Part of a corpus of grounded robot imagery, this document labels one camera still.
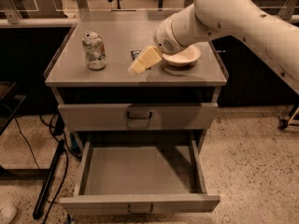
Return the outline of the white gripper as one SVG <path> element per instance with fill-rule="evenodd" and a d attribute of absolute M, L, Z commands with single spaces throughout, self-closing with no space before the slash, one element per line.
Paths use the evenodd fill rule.
<path fill-rule="evenodd" d="M 159 63 L 163 59 L 162 53 L 175 54 L 181 52 L 184 49 L 181 44 L 181 35 L 181 25 L 175 16 L 170 16 L 162 21 L 153 37 L 157 47 L 150 45 L 144 47 L 128 68 L 128 72 L 131 75 L 139 75 Z"/>

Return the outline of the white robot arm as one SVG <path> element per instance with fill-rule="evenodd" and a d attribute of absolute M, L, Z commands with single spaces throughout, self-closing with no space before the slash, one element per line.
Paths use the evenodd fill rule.
<path fill-rule="evenodd" d="M 299 28 L 259 9 L 251 0 L 193 0 L 160 23 L 152 46 L 142 49 L 129 67 L 141 74 L 165 54 L 192 44 L 231 35 L 299 92 Z"/>

